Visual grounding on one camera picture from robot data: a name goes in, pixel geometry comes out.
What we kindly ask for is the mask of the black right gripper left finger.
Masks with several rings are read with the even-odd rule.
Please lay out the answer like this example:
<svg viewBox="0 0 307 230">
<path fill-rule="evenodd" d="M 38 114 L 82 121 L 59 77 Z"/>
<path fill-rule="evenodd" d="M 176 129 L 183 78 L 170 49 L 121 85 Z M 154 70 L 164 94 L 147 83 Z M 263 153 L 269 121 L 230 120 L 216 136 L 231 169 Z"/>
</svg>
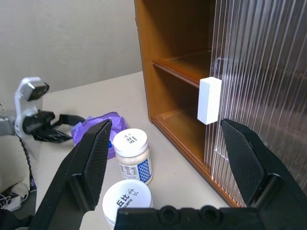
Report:
<svg viewBox="0 0 307 230">
<path fill-rule="evenodd" d="M 104 181 L 112 121 L 90 127 L 60 164 L 35 213 L 30 230 L 78 230 L 98 205 Z"/>
</svg>

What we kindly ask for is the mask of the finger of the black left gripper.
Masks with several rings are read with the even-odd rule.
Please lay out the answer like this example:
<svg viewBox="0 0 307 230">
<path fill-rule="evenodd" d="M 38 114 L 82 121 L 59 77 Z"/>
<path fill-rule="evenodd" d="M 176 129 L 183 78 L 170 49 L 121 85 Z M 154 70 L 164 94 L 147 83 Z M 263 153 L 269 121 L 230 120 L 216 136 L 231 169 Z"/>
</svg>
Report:
<svg viewBox="0 0 307 230">
<path fill-rule="evenodd" d="M 35 140 L 50 143 L 63 143 L 72 139 L 71 136 L 55 129 L 35 131 L 32 133 L 32 136 Z"/>
<path fill-rule="evenodd" d="M 78 123 L 83 123 L 85 121 L 85 118 L 78 116 L 78 115 L 59 115 L 59 119 L 57 122 L 52 124 L 52 127 L 58 127 L 61 125 L 69 125 L 69 126 L 75 126 Z"/>
</svg>

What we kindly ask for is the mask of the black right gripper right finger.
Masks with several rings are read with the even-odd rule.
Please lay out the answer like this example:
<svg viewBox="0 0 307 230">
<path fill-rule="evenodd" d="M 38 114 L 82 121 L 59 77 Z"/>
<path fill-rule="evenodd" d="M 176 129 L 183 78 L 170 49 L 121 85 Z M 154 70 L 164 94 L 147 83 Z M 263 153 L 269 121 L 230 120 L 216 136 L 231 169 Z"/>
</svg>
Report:
<svg viewBox="0 0 307 230">
<path fill-rule="evenodd" d="M 305 230 L 307 196 L 282 161 L 247 126 L 220 122 L 231 171 L 248 208 L 266 230 Z"/>
</svg>

